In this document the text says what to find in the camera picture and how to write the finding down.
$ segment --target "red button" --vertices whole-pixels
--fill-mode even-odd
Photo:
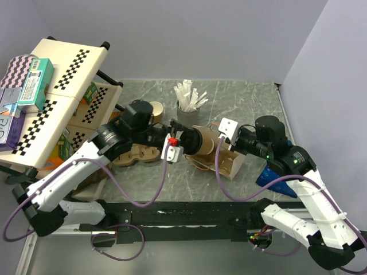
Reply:
[[[175,139],[174,137],[170,137],[168,139],[168,142],[171,143],[171,146],[177,146],[178,145],[178,139]]]

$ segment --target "checkered pattern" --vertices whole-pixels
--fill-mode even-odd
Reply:
[[[94,118],[94,115],[97,113],[97,110],[99,108],[99,105],[101,105],[102,100],[104,96],[106,95],[108,88],[99,88],[99,93],[96,99],[92,102],[92,104],[89,106],[89,109],[87,110],[87,114],[84,116],[84,119],[81,121],[83,123],[92,123],[92,119]]]
[[[85,137],[85,133],[75,133],[75,137],[73,137],[72,147],[74,149],[74,152],[79,149],[81,146],[81,142],[83,141],[83,137]]]
[[[46,100],[43,111],[37,114],[37,118],[32,121],[21,141],[18,142],[18,149],[13,150],[13,152],[11,152],[12,154],[19,153],[21,156],[26,154],[27,148],[31,146],[32,140],[36,139],[36,133],[41,130],[42,125],[45,124],[46,119],[50,116],[50,112],[52,112],[56,103],[57,101],[51,102],[50,100]]]
[[[73,63],[70,64],[69,69],[65,72],[61,80],[58,81],[58,84],[55,85],[54,89],[61,88],[61,90],[65,90],[66,85],[70,83],[70,79],[73,79],[73,75],[76,73],[78,68],[80,68],[80,64],[83,63],[83,59],[87,57],[87,53],[90,50],[79,50],[79,53],[76,55],[76,59],[73,60]]]

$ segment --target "gray marble table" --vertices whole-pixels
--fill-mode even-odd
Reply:
[[[159,101],[165,107],[163,123],[176,118],[173,87],[177,81],[123,81],[124,88],[119,100],[122,106],[135,99]],[[285,123],[284,114],[273,83],[252,83],[241,81],[194,81],[193,88],[199,94],[208,92],[209,101],[201,107],[200,126],[219,123],[223,117],[238,121],[240,124],[254,125],[255,119],[263,115],[277,116]],[[255,180],[262,172],[265,161],[246,156],[239,173],[230,181],[225,178],[227,190],[237,197],[251,195],[260,187]],[[157,190],[162,177],[162,162],[135,163],[132,166],[113,168],[123,189],[135,201],[149,201]],[[272,191],[265,191],[250,201],[260,198],[273,201],[294,201],[291,197]],[[126,199],[116,186],[108,180],[101,193],[101,199],[107,202],[123,202]],[[157,201],[229,201],[221,192],[214,172],[200,171],[185,159],[178,164],[169,165],[163,190]]]

